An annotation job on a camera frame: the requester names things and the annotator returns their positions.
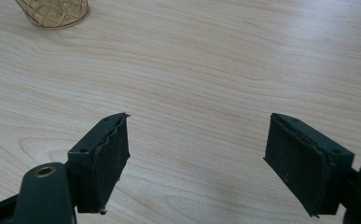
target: light wood surface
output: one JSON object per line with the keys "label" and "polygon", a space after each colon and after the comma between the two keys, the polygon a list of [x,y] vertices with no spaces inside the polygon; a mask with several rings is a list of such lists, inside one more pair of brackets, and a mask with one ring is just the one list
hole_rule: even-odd
{"label": "light wood surface", "polygon": [[0,201],[120,112],[132,156],[107,215],[79,223],[341,223],[262,158],[277,112],[360,167],[361,0],[90,0],[61,30],[0,0]]}

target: wood grain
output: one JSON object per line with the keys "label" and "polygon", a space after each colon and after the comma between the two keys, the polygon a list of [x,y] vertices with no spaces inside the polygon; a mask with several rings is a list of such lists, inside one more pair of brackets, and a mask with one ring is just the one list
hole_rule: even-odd
{"label": "wood grain", "polygon": [[272,112],[361,165],[361,1],[90,0],[62,30],[0,0],[0,201],[131,114],[106,216],[79,223],[341,223],[309,218],[262,160]]}

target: wooden table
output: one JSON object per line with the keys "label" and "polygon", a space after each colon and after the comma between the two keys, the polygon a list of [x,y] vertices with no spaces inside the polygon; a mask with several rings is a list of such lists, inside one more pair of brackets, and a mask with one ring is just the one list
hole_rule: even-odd
{"label": "wooden table", "polygon": [[262,158],[277,112],[361,166],[361,0],[90,0],[61,30],[0,0],[0,201],[120,112],[132,156],[107,215],[79,223],[341,223]]}

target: screw hole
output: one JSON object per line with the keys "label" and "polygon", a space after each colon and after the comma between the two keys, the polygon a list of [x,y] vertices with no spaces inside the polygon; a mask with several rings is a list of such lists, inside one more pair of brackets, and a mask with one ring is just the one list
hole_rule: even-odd
{"label": "screw hole", "polygon": [[335,154],[340,154],[340,150],[339,149],[332,149],[332,152],[334,152]]}
{"label": "screw hole", "polygon": [[80,149],[80,152],[82,152],[82,153],[87,153],[87,152],[88,152],[88,149],[83,147],[83,148]]}
{"label": "screw hole", "polygon": [[35,172],[36,177],[46,177],[52,175],[56,171],[54,166],[43,167]]}

